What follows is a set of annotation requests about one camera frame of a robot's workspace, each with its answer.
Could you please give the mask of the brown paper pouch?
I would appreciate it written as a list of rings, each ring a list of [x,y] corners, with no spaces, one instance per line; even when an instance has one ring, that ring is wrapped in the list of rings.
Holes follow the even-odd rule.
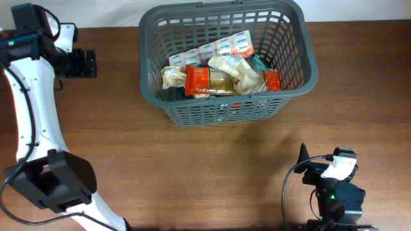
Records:
[[[166,90],[170,87],[183,87],[186,82],[186,67],[166,66],[161,71],[162,74],[162,89]]]
[[[264,92],[266,83],[241,55],[214,55],[208,66],[234,78],[234,90],[242,95]]]

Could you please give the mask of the light teal tissue pack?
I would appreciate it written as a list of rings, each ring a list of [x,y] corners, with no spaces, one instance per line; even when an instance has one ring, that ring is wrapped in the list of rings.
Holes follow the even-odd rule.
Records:
[[[260,58],[256,55],[253,55],[251,58],[247,59],[247,63],[251,66],[251,68],[256,72],[261,72],[267,70],[266,65],[260,60]]]

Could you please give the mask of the orange spaghetti pasta packet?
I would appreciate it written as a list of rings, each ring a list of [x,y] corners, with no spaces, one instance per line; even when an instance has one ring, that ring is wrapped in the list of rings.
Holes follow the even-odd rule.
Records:
[[[211,67],[187,66],[184,86],[186,96],[207,98],[208,96],[235,96],[257,92],[281,91],[281,81],[276,70],[268,69],[245,76],[243,81]]]

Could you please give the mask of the Kleenex tissue multipack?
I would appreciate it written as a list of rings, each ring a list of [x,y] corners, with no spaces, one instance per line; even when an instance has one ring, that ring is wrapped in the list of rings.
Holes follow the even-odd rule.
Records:
[[[192,65],[202,67],[207,66],[208,61],[214,55],[240,55],[244,59],[252,57],[254,48],[250,31],[241,31],[198,48],[170,56],[168,61],[171,66]]]

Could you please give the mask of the green Nescafe coffee bag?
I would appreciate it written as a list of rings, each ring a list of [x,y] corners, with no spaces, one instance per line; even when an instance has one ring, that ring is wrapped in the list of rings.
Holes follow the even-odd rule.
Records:
[[[164,90],[164,99],[159,104],[163,109],[172,109],[177,113],[213,113],[220,108],[226,109],[231,103],[242,103],[247,96],[211,96],[210,98],[197,98],[185,96],[184,88],[171,87]]]

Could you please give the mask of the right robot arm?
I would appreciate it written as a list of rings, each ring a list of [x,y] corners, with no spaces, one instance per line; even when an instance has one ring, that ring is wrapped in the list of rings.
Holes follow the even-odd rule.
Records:
[[[306,222],[311,231],[375,231],[371,225],[359,225],[365,190],[351,183],[358,166],[353,150],[335,148],[322,157],[328,163],[315,162],[305,144],[301,144],[294,173],[303,174],[302,182],[313,185],[312,195],[317,199],[319,215]]]

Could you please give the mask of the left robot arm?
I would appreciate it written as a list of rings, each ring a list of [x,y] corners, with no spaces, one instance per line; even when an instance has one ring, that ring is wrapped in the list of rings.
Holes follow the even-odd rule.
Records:
[[[73,218],[86,230],[129,230],[97,192],[91,164],[72,154],[58,122],[55,85],[95,78],[96,54],[75,49],[78,30],[37,4],[11,8],[15,29],[1,40],[1,67],[12,90],[18,129],[17,164],[4,184],[56,220]]]

